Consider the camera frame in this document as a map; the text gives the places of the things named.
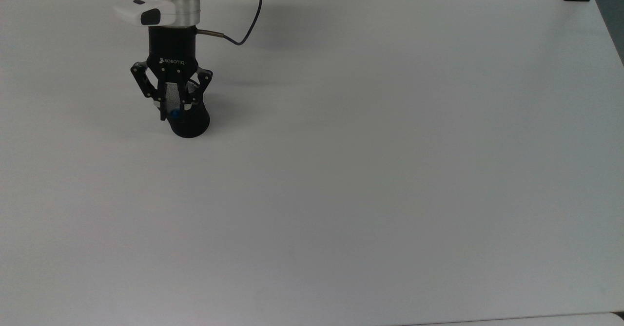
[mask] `white table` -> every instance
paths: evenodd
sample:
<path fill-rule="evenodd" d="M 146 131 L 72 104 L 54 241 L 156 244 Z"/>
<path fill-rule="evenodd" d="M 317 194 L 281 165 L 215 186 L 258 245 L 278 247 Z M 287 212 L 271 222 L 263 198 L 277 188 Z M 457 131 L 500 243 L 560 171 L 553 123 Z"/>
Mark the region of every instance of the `white table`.
<path fill-rule="evenodd" d="M 202 137 L 122 0 L 0 0 L 0 325 L 624 310 L 624 68 L 592 2 L 265 0 Z M 243 35 L 254 0 L 202 0 Z"/>

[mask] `black clamp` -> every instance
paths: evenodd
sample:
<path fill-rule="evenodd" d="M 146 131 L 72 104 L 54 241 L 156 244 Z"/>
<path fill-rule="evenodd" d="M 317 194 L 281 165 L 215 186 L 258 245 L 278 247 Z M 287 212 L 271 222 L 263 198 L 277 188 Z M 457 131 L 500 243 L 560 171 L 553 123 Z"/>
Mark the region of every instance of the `black clamp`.
<path fill-rule="evenodd" d="M 167 119 L 167 83 L 165 79 L 158 79 L 158 89 L 154 88 L 154 85 L 147 78 L 147 62 L 136 62 L 132 66 L 132 75 L 134 76 L 134 80 L 138 84 L 141 92 L 146 98 L 151 98 L 154 102 L 160 103 L 160 120 L 164 121 Z M 180 109 L 176 114 L 176 119 L 183 119 L 185 112 L 185 105 L 189 104 L 191 106 L 197 106 L 203 101 L 203 93 L 208 88 L 208 85 L 212 81 L 213 73 L 210 70 L 205 70 L 201 68 L 197 68 L 197 78 L 199 79 L 199 83 L 196 84 L 194 81 L 188 79 L 186 74 L 183 71 L 177 70 L 178 78 L 176 79 L 176 85 L 178 86 L 178 93 L 180 95 Z M 167 73 L 166 68 L 162 68 L 162 73 L 165 75 Z M 196 86 L 196 89 L 189 93 L 189 89 L 187 84 L 192 83 Z"/>

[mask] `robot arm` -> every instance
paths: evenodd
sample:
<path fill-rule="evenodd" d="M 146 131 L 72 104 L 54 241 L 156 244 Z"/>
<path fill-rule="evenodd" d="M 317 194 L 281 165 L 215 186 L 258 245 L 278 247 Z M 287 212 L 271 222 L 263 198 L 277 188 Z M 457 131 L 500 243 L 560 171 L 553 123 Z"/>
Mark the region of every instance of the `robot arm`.
<path fill-rule="evenodd" d="M 167 120 L 180 137 L 192 138 L 204 133 L 210 116 L 203 103 L 203 93 L 213 73 L 199 67 L 195 37 L 203 33 L 242 44 L 254 25 L 241 42 L 221 33 L 198 30 L 195 25 L 200 21 L 200 0 L 130 0 L 115 10 L 126 22 L 149 26 L 149 56 L 147 61 L 134 64 L 131 72 L 143 95 L 154 100 L 160 119 Z M 158 79 L 156 86 L 147 78 L 147 69 Z"/>

